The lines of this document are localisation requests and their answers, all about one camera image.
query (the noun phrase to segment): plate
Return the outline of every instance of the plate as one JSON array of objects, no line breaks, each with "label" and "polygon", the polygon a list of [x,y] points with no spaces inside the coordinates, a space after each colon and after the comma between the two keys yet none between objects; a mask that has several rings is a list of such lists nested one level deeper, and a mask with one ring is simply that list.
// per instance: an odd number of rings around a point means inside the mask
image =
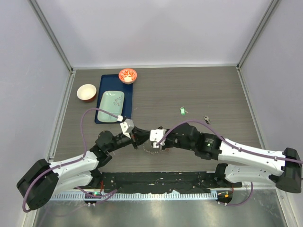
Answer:
[{"label": "plate", "polygon": [[[124,102],[124,92],[122,91],[106,91],[103,93],[100,109],[106,110],[111,114],[116,116],[121,115]],[[115,117],[112,117],[102,111],[98,111],[97,118],[101,122],[117,122],[118,120]]]}]

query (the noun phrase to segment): wall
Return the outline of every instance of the wall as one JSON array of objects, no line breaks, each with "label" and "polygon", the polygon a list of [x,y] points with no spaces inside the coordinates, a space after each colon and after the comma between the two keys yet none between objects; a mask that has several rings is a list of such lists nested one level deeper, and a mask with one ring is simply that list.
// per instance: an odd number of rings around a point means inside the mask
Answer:
[{"label": "wall", "polygon": [[[269,149],[296,149],[303,159],[303,1],[283,0],[242,67]],[[302,222],[303,194],[289,194]]]},{"label": "wall", "polygon": [[37,0],[74,67],[238,63],[270,0]]},{"label": "wall", "polygon": [[16,227],[16,184],[48,152],[69,73],[26,0],[0,2],[0,31],[0,220]]}]

